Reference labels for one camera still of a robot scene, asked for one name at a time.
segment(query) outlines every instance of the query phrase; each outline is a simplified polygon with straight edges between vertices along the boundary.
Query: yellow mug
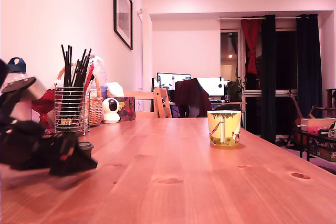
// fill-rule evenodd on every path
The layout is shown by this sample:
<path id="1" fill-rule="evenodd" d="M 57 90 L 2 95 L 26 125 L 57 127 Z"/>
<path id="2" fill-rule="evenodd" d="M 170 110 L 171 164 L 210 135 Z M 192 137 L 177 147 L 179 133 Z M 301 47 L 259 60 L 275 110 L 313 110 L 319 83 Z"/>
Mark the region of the yellow mug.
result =
<path id="1" fill-rule="evenodd" d="M 236 110 L 208 111 L 209 136 L 212 144 L 239 144 L 241 112 Z"/>

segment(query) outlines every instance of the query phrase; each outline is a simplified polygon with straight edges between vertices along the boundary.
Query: potted plant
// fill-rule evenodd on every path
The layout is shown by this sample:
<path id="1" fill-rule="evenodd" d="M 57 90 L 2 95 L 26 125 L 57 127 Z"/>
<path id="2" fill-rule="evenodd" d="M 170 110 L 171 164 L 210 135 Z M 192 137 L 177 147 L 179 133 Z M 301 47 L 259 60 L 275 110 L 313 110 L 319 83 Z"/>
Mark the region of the potted plant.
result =
<path id="1" fill-rule="evenodd" d="M 237 81 L 228 82 L 227 94 L 230 95 L 230 100 L 233 102 L 241 102 L 245 86 L 246 78 L 245 81 L 241 81 L 241 77 L 237 77 Z"/>

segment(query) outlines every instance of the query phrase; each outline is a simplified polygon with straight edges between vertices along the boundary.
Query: monitor screen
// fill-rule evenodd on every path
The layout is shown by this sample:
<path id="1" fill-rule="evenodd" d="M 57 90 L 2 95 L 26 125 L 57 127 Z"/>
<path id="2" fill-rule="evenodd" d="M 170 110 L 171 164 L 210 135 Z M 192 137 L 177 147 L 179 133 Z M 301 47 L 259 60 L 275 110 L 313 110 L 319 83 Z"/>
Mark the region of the monitor screen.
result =
<path id="1" fill-rule="evenodd" d="M 190 74 L 182 73 L 157 73 L 158 83 L 161 88 L 167 88 L 168 90 L 175 90 L 175 82 L 190 80 Z"/>
<path id="2" fill-rule="evenodd" d="M 211 96 L 219 97 L 225 95 L 225 81 L 223 77 L 197 78 L 202 88 Z"/>

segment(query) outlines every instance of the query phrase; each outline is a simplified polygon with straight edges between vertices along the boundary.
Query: picture frame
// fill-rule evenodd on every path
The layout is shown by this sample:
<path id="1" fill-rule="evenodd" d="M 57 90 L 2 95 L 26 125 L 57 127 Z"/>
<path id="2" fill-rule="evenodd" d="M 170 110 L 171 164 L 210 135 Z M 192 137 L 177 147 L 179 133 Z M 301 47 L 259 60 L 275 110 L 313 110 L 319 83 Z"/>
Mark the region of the picture frame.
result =
<path id="1" fill-rule="evenodd" d="M 132 0 L 113 0 L 113 26 L 121 40 L 133 49 L 133 3 Z"/>

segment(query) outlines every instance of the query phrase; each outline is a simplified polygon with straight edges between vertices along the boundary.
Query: red curtain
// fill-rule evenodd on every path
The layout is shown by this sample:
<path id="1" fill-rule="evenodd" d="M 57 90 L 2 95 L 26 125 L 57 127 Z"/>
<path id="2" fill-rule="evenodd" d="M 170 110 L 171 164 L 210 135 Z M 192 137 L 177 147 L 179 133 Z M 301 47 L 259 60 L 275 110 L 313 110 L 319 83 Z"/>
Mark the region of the red curtain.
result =
<path id="1" fill-rule="evenodd" d="M 261 27 L 261 20 L 260 19 L 252 19 L 247 20 L 243 19 L 241 21 L 241 26 L 243 29 L 243 33 L 246 38 L 246 42 L 248 45 L 249 52 L 247 57 L 249 58 L 247 72 L 257 74 L 257 67 L 256 67 L 256 45 L 258 42 L 260 27 Z"/>

